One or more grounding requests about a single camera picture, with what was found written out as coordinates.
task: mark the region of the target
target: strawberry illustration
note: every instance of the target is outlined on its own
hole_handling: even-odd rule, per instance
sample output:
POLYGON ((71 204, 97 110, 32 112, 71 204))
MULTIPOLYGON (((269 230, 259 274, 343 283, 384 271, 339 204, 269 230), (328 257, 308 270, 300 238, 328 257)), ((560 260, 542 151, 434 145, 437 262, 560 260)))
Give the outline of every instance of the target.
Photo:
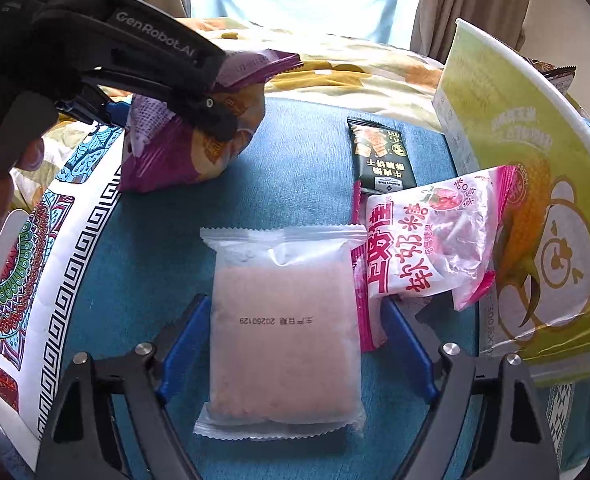
POLYGON ((458 191, 444 189, 443 187, 433 187, 422 202, 427 202, 435 211, 448 211, 459 206, 463 200, 464 197, 458 191))

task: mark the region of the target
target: pink packaging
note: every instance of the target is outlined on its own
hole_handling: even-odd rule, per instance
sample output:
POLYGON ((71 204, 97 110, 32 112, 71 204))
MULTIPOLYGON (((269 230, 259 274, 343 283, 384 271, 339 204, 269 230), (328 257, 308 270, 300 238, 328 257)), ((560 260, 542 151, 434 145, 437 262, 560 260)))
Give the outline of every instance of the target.
POLYGON ((369 197, 368 298, 433 296, 452 290, 456 310, 483 296, 513 166, 369 197))
MULTIPOLYGON (((352 188, 352 214, 351 224, 365 224, 360 218, 360 209, 365 205, 361 200, 361 182, 355 181, 352 188)), ((370 311, 368 309, 368 284, 366 283, 366 244, 350 251, 352 261, 352 278, 355 285, 355 299, 357 301, 357 322, 360 329, 360 348, 362 352, 372 352, 381 345, 373 341, 370 329, 370 311)))

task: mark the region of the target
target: clear plastic package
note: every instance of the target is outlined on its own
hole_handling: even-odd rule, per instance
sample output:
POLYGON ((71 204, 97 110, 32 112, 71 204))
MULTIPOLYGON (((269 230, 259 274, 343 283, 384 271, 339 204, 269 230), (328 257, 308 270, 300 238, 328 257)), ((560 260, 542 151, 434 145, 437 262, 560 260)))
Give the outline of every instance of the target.
POLYGON ((202 229, 217 251, 210 400, 195 433, 297 438, 365 420, 351 249, 364 226, 202 229))

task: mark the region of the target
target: printed production date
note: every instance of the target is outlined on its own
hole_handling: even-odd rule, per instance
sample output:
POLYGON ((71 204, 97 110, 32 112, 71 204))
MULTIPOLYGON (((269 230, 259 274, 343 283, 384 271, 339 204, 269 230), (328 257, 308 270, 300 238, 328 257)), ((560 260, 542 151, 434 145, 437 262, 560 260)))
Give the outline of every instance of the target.
MULTIPOLYGON (((294 317, 280 317, 280 325, 303 325, 311 324, 312 317, 302 317, 297 319, 294 317)), ((240 317, 239 324, 241 325, 275 325, 277 324, 275 317, 240 317)))

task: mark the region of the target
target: plastic wrapper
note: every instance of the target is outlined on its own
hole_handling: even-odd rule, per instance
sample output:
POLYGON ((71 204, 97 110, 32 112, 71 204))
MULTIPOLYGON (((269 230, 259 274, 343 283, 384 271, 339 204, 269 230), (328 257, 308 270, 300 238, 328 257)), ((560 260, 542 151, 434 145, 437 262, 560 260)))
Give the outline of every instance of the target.
POLYGON ((494 279, 487 269, 514 173, 501 166, 369 197, 369 299, 452 290, 456 310, 475 303, 494 279))
POLYGON ((261 50, 229 53, 212 92, 237 117, 232 140, 220 142, 168 109, 134 95, 121 166, 122 191, 148 192, 219 176, 248 146, 265 113, 264 83, 301 64, 297 54, 261 50))
POLYGON ((348 126, 362 193, 390 193, 417 186, 400 132, 364 119, 348 118, 348 126))
POLYGON ((195 433, 297 438, 361 428, 360 338, 350 250, 363 226, 204 229, 217 251, 210 400, 195 433))
POLYGON ((548 79, 562 95, 566 95, 577 71, 576 66, 555 66, 539 59, 530 59, 529 57, 524 59, 548 79))
MULTIPOLYGON (((356 181, 353 188, 352 206, 350 214, 351 224, 365 224, 366 201, 361 199, 361 184, 356 181)), ((360 345, 362 352, 372 352, 383 341, 376 344, 370 326, 370 309, 368 308, 368 283, 366 282, 366 244, 354 248, 350 252, 352 261, 352 274, 355 283, 355 299, 357 300, 357 320, 360 327, 360 345)))

